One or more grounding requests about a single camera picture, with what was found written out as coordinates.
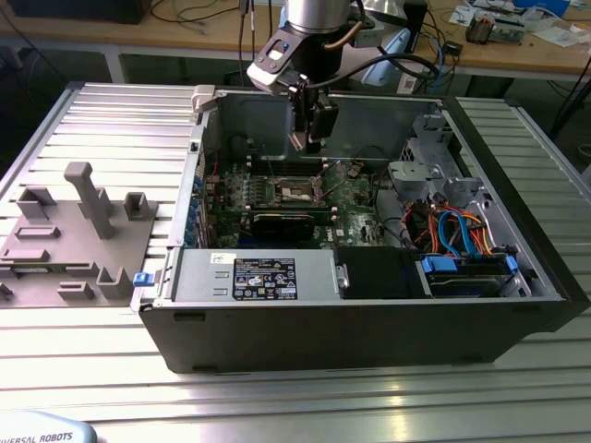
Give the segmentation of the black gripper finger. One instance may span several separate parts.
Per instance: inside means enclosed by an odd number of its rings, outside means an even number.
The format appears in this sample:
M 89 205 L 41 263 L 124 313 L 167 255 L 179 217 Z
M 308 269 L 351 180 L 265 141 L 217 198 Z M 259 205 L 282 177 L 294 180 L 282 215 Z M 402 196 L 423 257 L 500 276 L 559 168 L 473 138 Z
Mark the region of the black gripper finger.
M 332 134 L 339 108 L 328 94 L 320 90 L 312 96 L 307 110 L 307 154 L 318 153 L 325 138 Z
M 305 85 L 289 86 L 288 98 L 293 114 L 291 135 L 306 134 L 308 132 L 308 107 L 310 105 L 308 89 Z

